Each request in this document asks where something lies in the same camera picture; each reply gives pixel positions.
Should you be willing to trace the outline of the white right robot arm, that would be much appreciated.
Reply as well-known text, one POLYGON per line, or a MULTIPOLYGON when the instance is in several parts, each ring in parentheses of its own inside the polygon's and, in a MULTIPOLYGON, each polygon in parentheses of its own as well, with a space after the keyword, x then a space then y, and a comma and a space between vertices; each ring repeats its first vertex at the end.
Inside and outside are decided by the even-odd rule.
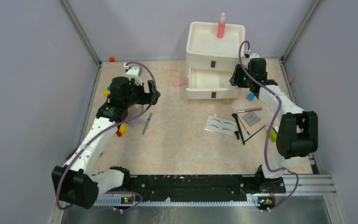
POLYGON ((282 177, 298 160, 317 151, 318 116, 314 111, 305 111, 297 106, 281 91, 276 81, 268 79, 264 58, 252 58, 247 66, 237 64, 230 84, 248 88, 274 113, 269 131, 272 131, 276 119, 280 121, 275 142, 277 152, 268 155, 269 140, 266 140, 265 162, 258 169, 260 176, 255 179, 256 189, 268 192, 274 185, 273 179, 282 177))

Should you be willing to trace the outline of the pink spray bottle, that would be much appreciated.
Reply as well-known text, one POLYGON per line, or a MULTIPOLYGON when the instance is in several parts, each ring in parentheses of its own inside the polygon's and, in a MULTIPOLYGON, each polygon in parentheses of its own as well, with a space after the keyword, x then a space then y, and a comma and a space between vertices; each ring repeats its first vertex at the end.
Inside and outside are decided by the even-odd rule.
POLYGON ((217 38, 222 39, 224 37, 225 26, 226 26, 226 15, 225 13, 221 13, 220 21, 217 27, 217 34, 216 34, 217 38))

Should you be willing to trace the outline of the white drawer organizer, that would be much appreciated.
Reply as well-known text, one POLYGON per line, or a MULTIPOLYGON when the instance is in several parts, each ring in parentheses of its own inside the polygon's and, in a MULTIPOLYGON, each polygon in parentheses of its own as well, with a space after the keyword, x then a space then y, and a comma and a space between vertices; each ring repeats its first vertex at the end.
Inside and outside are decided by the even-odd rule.
POLYGON ((189 99, 234 99, 241 92, 229 79, 239 64, 238 52, 245 40, 245 27, 226 24, 223 38, 217 37, 217 31, 217 23, 190 24, 186 44, 189 99))

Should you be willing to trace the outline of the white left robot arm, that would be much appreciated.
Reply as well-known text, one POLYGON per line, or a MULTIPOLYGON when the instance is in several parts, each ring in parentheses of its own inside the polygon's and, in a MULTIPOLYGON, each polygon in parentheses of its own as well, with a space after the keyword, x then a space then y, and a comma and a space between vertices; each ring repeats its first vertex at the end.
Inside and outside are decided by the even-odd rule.
POLYGON ((63 166, 55 166, 51 176, 58 209, 66 210, 72 205, 91 208, 97 197, 111 189, 120 193, 131 187, 130 172, 123 167, 111 167, 94 174, 96 163, 108 141, 116 136, 122 124, 129 123, 144 112, 128 119, 129 109, 134 105, 147 105, 147 110, 160 97, 155 78, 147 81, 149 92, 145 92, 140 78, 121 76, 112 79, 110 95, 98 108, 92 127, 83 142, 72 153, 63 166))

